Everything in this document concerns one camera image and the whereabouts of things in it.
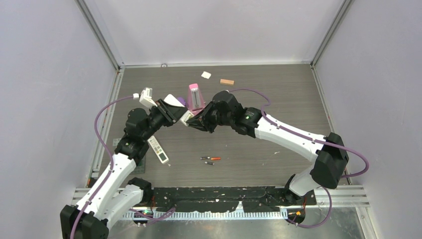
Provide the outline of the white remote control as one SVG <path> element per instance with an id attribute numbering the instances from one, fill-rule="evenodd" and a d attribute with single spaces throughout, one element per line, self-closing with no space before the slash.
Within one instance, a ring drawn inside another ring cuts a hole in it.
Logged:
<path id="1" fill-rule="evenodd" d="M 148 143 L 162 164 L 166 164 L 169 162 L 167 154 L 165 153 L 155 136 L 151 136 L 148 139 Z"/>
<path id="2" fill-rule="evenodd" d="M 165 98 L 164 98 L 164 102 L 168 103 L 171 106 L 174 107 L 180 107 L 182 109 L 185 109 L 186 111 L 184 112 L 184 114 L 180 117 L 179 121 L 185 125 L 185 126 L 189 126 L 189 124 L 187 123 L 187 121 L 191 118 L 194 117 L 194 114 L 188 110 L 177 98 L 175 98 L 172 94 L 168 94 Z"/>

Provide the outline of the purple round object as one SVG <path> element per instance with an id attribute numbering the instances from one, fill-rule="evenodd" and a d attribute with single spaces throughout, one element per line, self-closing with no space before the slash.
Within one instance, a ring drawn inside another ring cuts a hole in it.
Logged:
<path id="1" fill-rule="evenodd" d="M 187 106 L 187 103 L 185 101 L 185 99 L 183 97 L 177 97 L 177 100 L 183 105 L 183 106 Z"/>

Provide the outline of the small wooden block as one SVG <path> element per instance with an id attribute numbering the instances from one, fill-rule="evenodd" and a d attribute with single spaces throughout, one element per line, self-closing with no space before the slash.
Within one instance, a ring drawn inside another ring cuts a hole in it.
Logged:
<path id="1" fill-rule="evenodd" d="M 233 80 L 220 79 L 220 83 L 222 85 L 233 86 L 235 82 Z"/>

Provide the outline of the grey building baseplate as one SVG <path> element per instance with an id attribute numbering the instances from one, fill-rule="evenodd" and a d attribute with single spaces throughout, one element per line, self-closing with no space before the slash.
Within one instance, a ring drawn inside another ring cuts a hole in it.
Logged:
<path id="1" fill-rule="evenodd" d="M 131 174 L 144 174 L 145 173 L 145 160 L 146 157 L 143 157 L 139 164 L 135 167 L 135 169 L 131 172 Z"/>

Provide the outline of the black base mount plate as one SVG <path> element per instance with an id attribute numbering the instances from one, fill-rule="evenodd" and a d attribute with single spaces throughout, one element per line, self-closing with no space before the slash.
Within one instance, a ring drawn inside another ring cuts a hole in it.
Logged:
<path id="1" fill-rule="evenodd" d="M 275 212 L 280 207 L 314 206 L 317 204 L 314 191 L 304 196 L 293 196 L 280 186 L 157 186 L 153 185 L 146 198 L 136 206 L 145 206 L 166 212 L 233 212 L 238 207 L 247 213 Z"/>

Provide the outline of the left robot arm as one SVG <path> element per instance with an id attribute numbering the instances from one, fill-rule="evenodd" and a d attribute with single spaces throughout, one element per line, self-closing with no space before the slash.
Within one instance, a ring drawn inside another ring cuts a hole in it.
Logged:
<path id="1" fill-rule="evenodd" d="M 110 154 L 103 174 L 78 203 L 62 209 L 63 238 L 106 239 L 115 223 L 133 206 L 152 202 L 151 183 L 141 178 L 131 179 L 120 193 L 117 190 L 144 158 L 154 133 L 177 123 L 187 112 L 183 104 L 168 95 L 154 102 L 148 111 L 135 108 L 128 113 L 124 135 L 114 154 Z"/>

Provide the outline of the pink metronome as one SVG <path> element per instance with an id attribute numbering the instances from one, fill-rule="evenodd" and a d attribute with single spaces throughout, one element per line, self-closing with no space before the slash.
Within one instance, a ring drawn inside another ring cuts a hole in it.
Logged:
<path id="1" fill-rule="evenodd" d="M 205 101 L 198 84 L 190 84 L 188 90 L 187 108 L 188 110 L 197 115 L 206 107 Z"/>

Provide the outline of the white battery cover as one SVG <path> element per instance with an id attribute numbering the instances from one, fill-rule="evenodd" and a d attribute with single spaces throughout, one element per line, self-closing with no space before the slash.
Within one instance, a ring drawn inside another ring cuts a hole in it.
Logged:
<path id="1" fill-rule="evenodd" d="M 203 73 L 201 74 L 201 77 L 205 79 L 209 79 L 211 77 L 211 73 L 203 71 Z"/>

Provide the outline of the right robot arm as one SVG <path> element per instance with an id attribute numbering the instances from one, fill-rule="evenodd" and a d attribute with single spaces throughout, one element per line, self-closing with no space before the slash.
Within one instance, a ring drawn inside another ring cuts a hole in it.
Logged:
<path id="1" fill-rule="evenodd" d="M 306 158 L 311 166 L 292 175 L 283 190 L 285 200 L 293 205 L 320 186 L 337 188 L 349 160 L 339 135 L 300 130 L 262 110 L 243 107 L 228 91 L 217 93 L 204 109 L 186 120 L 186 125 L 209 133 L 217 126 L 229 126 L 240 135 L 273 142 Z"/>

